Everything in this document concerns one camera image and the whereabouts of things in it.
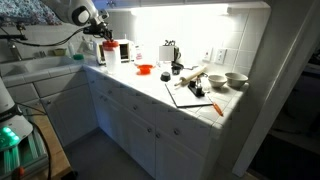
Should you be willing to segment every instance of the orange bowl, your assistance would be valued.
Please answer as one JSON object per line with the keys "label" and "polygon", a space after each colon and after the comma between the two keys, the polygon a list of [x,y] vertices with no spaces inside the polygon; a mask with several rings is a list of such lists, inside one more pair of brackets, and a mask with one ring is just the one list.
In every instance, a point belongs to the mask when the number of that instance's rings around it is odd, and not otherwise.
{"label": "orange bowl", "polygon": [[150,74],[150,69],[152,67],[153,66],[149,64],[143,64],[138,66],[138,68],[140,69],[140,74]]}

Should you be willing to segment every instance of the white wall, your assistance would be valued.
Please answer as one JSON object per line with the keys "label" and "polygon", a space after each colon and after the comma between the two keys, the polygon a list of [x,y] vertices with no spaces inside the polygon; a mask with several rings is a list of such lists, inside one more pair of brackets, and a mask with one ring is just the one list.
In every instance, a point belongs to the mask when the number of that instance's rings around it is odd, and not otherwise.
{"label": "white wall", "polygon": [[229,170],[238,158],[312,2],[272,1],[270,20],[249,75],[250,88],[240,105],[240,111],[232,119],[232,129],[219,159],[219,163]]}
{"label": "white wall", "polygon": [[216,6],[157,7],[130,12],[111,12],[110,28],[115,38],[124,34],[143,45],[144,57],[158,60],[158,49],[165,40],[175,40],[182,53],[181,61],[203,63],[208,48],[226,48],[225,63],[210,62],[208,71],[224,74],[234,71],[248,75],[254,61],[270,9],[229,9],[217,13]]}
{"label": "white wall", "polygon": [[[19,31],[15,27],[3,27],[9,34],[19,34]],[[70,24],[64,24],[60,26],[49,26],[49,25],[35,25],[26,26],[26,31],[23,33],[28,38],[28,43],[36,44],[52,44],[64,40],[69,37],[73,32],[78,30],[80,27],[73,26]],[[82,32],[74,36],[70,41],[74,45],[74,48],[78,52],[82,52],[85,46],[81,45],[82,36],[87,40],[93,38],[91,35],[84,35]],[[39,51],[45,51],[47,55],[53,55],[52,51],[56,48],[67,48],[68,43],[55,46],[55,47],[30,47],[16,43],[22,58],[29,58],[34,56],[39,56]],[[7,40],[0,39],[0,63],[8,60],[13,60],[10,49],[7,47]]]}

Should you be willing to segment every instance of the electrical outlet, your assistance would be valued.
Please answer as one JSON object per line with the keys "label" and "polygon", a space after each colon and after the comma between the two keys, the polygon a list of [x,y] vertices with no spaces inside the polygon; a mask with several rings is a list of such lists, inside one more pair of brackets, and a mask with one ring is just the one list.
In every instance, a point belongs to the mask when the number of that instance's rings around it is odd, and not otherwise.
{"label": "electrical outlet", "polygon": [[226,53],[227,49],[218,49],[215,55],[214,62],[216,64],[223,64]]}
{"label": "electrical outlet", "polygon": [[211,53],[212,53],[212,48],[206,49],[206,51],[204,52],[203,60],[210,61],[211,60]]}

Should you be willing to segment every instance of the green light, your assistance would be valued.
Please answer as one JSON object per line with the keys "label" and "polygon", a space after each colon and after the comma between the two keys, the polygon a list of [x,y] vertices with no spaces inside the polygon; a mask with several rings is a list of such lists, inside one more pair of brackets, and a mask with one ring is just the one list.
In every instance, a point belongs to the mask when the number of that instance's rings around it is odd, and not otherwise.
{"label": "green light", "polygon": [[3,131],[4,131],[4,132],[6,132],[6,133],[9,133],[9,132],[11,132],[11,129],[10,129],[10,128],[5,127],[5,128],[3,128]]}

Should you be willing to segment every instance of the bottle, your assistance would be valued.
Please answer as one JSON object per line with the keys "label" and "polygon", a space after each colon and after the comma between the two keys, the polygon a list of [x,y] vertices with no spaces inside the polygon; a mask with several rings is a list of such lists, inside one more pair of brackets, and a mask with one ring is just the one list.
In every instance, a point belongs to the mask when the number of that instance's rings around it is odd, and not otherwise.
{"label": "bottle", "polygon": [[107,40],[102,43],[102,46],[108,73],[114,74],[117,65],[121,64],[119,43]]}
{"label": "bottle", "polygon": [[69,50],[70,57],[72,58],[73,55],[75,55],[75,52],[74,52],[73,44],[70,41],[68,43],[68,50]]}

